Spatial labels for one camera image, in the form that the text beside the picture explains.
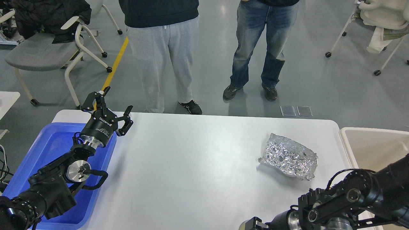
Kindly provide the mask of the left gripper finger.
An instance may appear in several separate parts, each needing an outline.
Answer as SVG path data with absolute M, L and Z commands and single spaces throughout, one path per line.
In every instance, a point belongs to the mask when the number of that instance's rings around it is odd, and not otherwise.
M 133 121 L 131 120 L 131 116 L 130 116 L 130 112 L 133 109 L 133 106 L 130 105 L 127 107 L 127 109 L 125 110 L 123 116 L 121 117 L 114 117 L 112 119 L 112 123 L 116 124 L 118 126 L 118 122 L 119 121 L 124 121 L 124 125 L 122 126 L 122 128 L 116 129 L 115 133 L 117 134 L 117 136 L 124 136 L 126 135 L 126 133 L 128 132 L 128 130 L 130 129 L 130 127 L 133 125 Z
M 80 110 L 91 113 L 93 117 L 111 116 L 111 111 L 105 103 L 105 96 L 110 88 L 110 86 L 107 86 L 102 91 L 89 93 L 83 105 L 80 106 Z

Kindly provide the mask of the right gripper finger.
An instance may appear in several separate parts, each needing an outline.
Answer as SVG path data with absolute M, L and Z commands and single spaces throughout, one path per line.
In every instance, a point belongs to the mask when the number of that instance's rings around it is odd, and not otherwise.
M 258 217 L 253 217 L 242 222 L 238 228 L 239 230 L 269 230 L 269 226 L 262 222 Z

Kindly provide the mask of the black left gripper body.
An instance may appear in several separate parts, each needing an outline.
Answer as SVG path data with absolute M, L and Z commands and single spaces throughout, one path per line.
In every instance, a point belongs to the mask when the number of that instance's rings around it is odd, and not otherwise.
M 95 111 L 80 132 L 80 138 L 83 141 L 94 142 L 94 148 L 97 146 L 104 148 L 118 129 L 116 117 L 117 115 L 112 111 L 108 111 L 104 115 L 101 111 Z

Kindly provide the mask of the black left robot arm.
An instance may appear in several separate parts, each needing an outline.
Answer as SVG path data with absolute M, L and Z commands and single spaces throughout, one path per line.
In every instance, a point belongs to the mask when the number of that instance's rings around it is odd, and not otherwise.
M 88 158 L 97 148 L 104 148 L 114 133 L 124 136 L 133 125 L 128 106 L 119 117 L 105 103 L 110 87 L 89 93 L 82 111 L 91 118 L 81 132 L 73 135 L 73 145 L 67 153 L 41 167 L 29 177 L 30 187 L 14 198 L 1 196 L 1 229 L 35 229 L 42 216 L 51 219 L 73 208 L 81 189 L 96 190 L 108 177 L 106 171 L 92 169 Z

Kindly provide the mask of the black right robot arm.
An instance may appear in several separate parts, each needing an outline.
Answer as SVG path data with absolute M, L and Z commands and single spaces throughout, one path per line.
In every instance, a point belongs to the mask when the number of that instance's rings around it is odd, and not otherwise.
M 240 230 L 358 230 L 394 224 L 408 228 L 409 157 L 378 172 L 349 169 L 346 177 L 326 189 L 310 189 L 298 204 L 263 223 L 253 217 Z

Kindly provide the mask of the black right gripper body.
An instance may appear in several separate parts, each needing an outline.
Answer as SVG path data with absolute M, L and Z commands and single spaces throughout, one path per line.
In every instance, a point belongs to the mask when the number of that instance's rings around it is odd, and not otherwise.
M 302 230 L 298 211 L 295 209 L 280 213 L 272 221 L 265 224 L 269 230 Z

